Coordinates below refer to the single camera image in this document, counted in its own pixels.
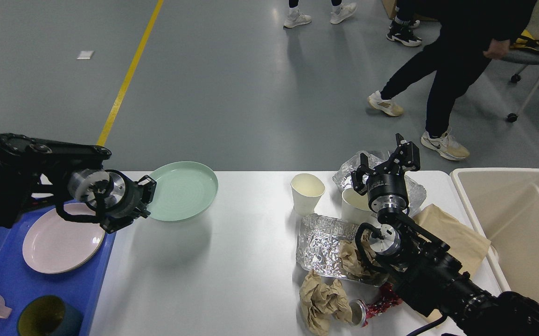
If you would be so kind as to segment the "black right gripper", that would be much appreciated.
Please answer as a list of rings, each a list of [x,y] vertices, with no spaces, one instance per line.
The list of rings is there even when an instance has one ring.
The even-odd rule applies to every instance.
[[[421,170],[420,150],[407,141],[400,133],[395,134],[396,147],[388,160],[382,160],[372,154],[359,153],[359,162],[351,172],[354,191],[368,193],[368,206],[372,212],[393,208],[395,212],[409,209],[409,199],[404,175],[409,171]]]

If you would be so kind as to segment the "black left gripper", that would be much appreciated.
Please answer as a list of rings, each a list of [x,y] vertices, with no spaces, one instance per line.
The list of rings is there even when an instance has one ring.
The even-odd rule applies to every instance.
[[[100,227],[109,234],[126,228],[140,217],[149,217],[148,205],[154,199],[157,181],[144,175],[133,181],[117,170],[106,170],[108,184],[103,193],[103,219]]]

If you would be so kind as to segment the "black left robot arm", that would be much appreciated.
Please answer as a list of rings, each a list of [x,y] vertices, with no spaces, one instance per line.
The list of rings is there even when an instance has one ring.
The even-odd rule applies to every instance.
[[[111,151],[99,145],[0,134],[0,227],[12,228],[24,213],[54,206],[71,223],[98,224],[116,232],[150,215],[156,181],[132,181],[103,168]]]

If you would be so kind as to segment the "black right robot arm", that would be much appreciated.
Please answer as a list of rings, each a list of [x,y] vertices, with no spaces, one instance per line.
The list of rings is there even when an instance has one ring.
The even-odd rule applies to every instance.
[[[440,319],[413,332],[419,335],[451,318],[468,336],[539,336],[538,302],[513,291],[493,296],[461,273],[461,262],[442,239],[408,216],[404,175],[420,169],[420,152],[396,134],[389,159],[371,168],[360,154],[352,171],[353,190],[368,196],[378,224],[361,223],[355,244],[363,267],[393,277],[393,291],[421,315],[438,310]]]

